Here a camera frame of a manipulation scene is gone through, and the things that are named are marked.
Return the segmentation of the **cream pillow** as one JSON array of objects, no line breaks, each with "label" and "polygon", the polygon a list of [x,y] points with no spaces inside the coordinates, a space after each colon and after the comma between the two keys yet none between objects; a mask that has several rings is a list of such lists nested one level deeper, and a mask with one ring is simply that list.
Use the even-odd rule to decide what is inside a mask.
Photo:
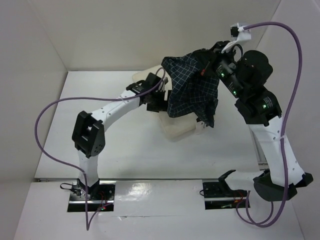
[{"label": "cream pillow", "polygon": [[[149,73],[155,74],[159,68],[161,68],[161,66],[156,65],[146,70],[139,71],[138,73],[133,74],[132,81],[138,82],[140,80],[145,80]],[[178,138],[184,138],[186,134],[193,134],[196,130],[198,117],[194,113],[175,118],[169,117],[165,111],[155,112],[154,114],[158,117],[159,125],[167,139],[177,140]]]}]

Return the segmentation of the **dark checked pillowcase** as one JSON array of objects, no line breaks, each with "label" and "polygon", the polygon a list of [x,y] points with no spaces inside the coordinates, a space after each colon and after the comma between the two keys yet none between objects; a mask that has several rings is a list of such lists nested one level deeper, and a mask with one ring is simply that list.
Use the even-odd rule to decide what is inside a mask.
[{"label": "dark checked pillowcase", "polygon": [[201,75],[205,66],[196,57],[208,52],[202,48],[183,56],[166,56],[161,66],[170,76],[172,85],[167,100],[168,116],[178,118],[194,113],[200,121],[213,128],[220,80],[216,76]]}]

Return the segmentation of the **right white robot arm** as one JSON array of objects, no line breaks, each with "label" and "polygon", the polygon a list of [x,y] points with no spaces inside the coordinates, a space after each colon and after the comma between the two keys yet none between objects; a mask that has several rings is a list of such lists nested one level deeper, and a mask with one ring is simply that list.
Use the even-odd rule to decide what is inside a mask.
[{"label": "right white robot arm", "polygon": [[224,50],[229,41],[218,41],[209,50],[209,63],[202,71],[215,74],[236,98],[235,107],[252,131],[268,164],[258,172],[230,170],[219,177],[218,190],[223,196],[234,191],[256,191],[265,201],[292,199],[298,188],[313,181],[299,166],[288,138],[282,133],[285,119],[277,97],[264,86],[273,73],[265,54],[245,52],[235,61],[233,49]]}]

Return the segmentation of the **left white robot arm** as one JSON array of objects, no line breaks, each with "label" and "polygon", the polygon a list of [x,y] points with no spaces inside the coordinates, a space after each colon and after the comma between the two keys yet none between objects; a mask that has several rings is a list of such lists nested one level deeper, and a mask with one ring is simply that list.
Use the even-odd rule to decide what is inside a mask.
[{"label": "left white robot arm", "polygon": [[149,73],[145,80],[130,84],[107,105],[92,112],[83,110],[77,115],[71,139],[83,170],[77,185],[86,199],[92,200],[99,193],[98,156],[106,145],[106,130],[130,111],[155,102],[158,95],[164,93],[163,85],[167,82],[165,76]]}]

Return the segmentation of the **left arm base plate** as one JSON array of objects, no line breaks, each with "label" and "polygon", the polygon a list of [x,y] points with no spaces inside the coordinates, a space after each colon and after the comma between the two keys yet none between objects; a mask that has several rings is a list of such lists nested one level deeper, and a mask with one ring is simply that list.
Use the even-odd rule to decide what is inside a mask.
[{"label": "left arm base plate", "polygon": [[[67,206],[68,213],[85,212],[85,193],[78,186],[77,182],[65,183],[66,187],[60,185],[61,189],[69,191],[69,200]],[[100,180],[96,190],[88,195],[88,212],[94,213],[100,209],[101,212],[113,212],[115,200],[115,181]]]}]

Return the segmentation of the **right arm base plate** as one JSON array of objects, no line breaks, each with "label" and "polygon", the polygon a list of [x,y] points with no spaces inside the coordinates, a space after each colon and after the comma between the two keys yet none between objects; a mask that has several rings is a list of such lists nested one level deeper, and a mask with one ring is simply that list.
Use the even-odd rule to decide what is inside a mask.
[{"label": "right arm base plate", "polygon": [[218,181],[204,181],[199,194],[206,210],[225,210],[246,207],[247,191],[225,190]]}]

